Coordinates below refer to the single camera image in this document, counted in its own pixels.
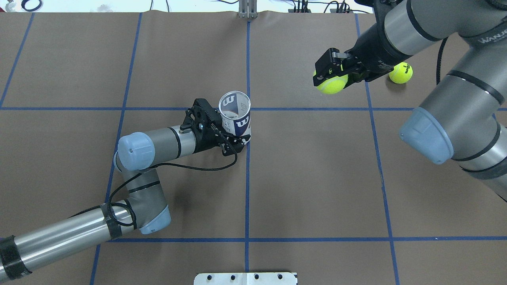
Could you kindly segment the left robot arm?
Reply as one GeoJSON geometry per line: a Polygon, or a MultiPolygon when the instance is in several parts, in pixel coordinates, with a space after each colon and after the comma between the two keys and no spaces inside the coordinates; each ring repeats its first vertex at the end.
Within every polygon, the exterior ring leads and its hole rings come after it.
{"type": "Polygon", "coordinates": [[[171,160],[219,146],[223,155],[237,155],[250,141],[245,130],[217,123],[184,123],[121,137],[114,167],[121,173],[129,198],[114,202],[112,192],[100,205],[70,218],[1,239],[1,282],[28,276],[33,270],[139,229],[151,234],[166,227],[170,213],[156,168],[171,160]]]}

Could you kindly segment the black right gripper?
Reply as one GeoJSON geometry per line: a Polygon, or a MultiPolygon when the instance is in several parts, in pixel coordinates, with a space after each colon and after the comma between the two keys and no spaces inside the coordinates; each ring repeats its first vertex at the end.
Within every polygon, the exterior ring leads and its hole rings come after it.
{"type": "Polygon", "coordinates": [[[355,45],[346,52],[329,48],[315,62],[313,85],[321,85],[333,78],[344,79],[348,83],[371,82],[393,70],[395,53],[385,35],[386,14],[376,15],[376,23],[363,32],[355,45]]]}

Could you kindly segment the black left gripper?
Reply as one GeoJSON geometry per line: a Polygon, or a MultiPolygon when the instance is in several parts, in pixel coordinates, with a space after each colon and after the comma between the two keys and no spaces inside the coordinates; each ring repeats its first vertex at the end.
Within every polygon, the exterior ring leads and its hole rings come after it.
{"type": "Polygon", "coordinates": [[[251,139],[251,135],[242,137],[236,137],[235,135],[221,136],[221,132],[214,129],[196,129],[193,133],[196,141],[194,153],[220,146],[223,156],[230,156],[234,153],[241,153],[251,139]]]}

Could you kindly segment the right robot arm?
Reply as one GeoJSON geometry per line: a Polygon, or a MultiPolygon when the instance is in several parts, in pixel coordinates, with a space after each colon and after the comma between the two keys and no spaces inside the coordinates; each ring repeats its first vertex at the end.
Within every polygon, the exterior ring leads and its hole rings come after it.
{"type": "Polygon", "coordinates": [[[402,141],[435,164],[452,159],[506,199],[506,127],[493,114],[506,102],[505,0],[360,0],[376,22],[344,52],[315,63],[313,85],[344,78],[347,88],[458,34],[469,50],[400,128],[402,141]]]}

